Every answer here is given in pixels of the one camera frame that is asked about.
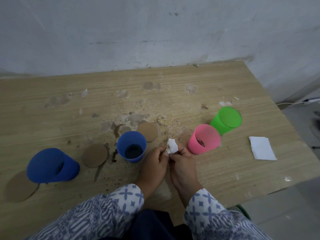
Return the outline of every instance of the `table surface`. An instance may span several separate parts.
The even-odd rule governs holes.
[[[186,144],[199,124],[231,103],[243,119],[222,136],[222,146],[196,156],[199,181],[226,207],[320,175],[320,163],[241,61],[30,79],[0,80],[0,188],[42,149],[56,147],[80,163],[72,181],[41,184],[27,200],[0,196],[0,236],[20,239],[76,204],[135,180],[139,163],[119,155],[118,135],[142,121],[159,136],[147,151],[176,138]],[[268,137],[278,161],[254,160],[249,136]],[[81,162],[92,143],[109,144],[99,168]],[[145,207],[182,222],[183,206],[167,172]]]

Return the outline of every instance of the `patterned sleeve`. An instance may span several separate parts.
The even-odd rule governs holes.
[[[128,184],[108,195],[99,194],[82,202],[26,239],[122,238],[143,204],[142,191],[135,184]]]
[[[194,240],[271,240],[241,213],[226,210],[206,189],[199,190],[190,199],[184,223]]]

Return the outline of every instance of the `blue plastic cup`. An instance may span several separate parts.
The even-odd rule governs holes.
[[[142,149],[141,155],[139,155],[136,158],[127,158],[126,150],[133,145],[138,145],[141,147]],[[121,157],[123,157],[125,160],[131,163],[137,163],[138,161],[140,161],[143,157],[143,154],[146,151],[146,148],[147,148],[146,138],[137,131],[128,131],[122,134],[122,136],[120,136],[117,142],[118,153],[120,154]]]
[[[33,156],[27,168],[27,177],[35,183],[70,181],[80,171],[78,162],[58,148],[44,149]]]

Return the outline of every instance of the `hand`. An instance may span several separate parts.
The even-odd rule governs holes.
[[[141,189],[144,199],[149,198],[162,183],[168,165],[166,147],[154,148],[144,159],[135,184]]]
[[[203,188],[198,181],[196,160],[183,146],[178,146],[177,154],[170,154],[169,158],[170,179],[187,207],[191,197]]]

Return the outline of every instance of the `plastic cup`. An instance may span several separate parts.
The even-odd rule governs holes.
[[[129,159],[126,158],[126,149],[129,148],[132,145],[139,145],[142,148],[142,154],[136,158]],[[117,142],[117,150],[121,157],[123,157],[125,160],[131,163],[137,163],[142,159],[143,154],[145,153],[147,148],[147,141],[146,138],[137,131],[128,131],[120,138]]]
[[[216,149],[220,141],[219,132],[214,127],[201,124],[194,130],[187,147],[192,154],[197,155]]]
[[[80,171],[78,162],[57,148],[44,149],[33,156],[27,168],[27,177],[35,183],[70,181]]]
[[[219,110],[210,125],[217,129],[219,134],[223,134],[237,128],[242,123],[240,113],[231,107],[223,107]]]

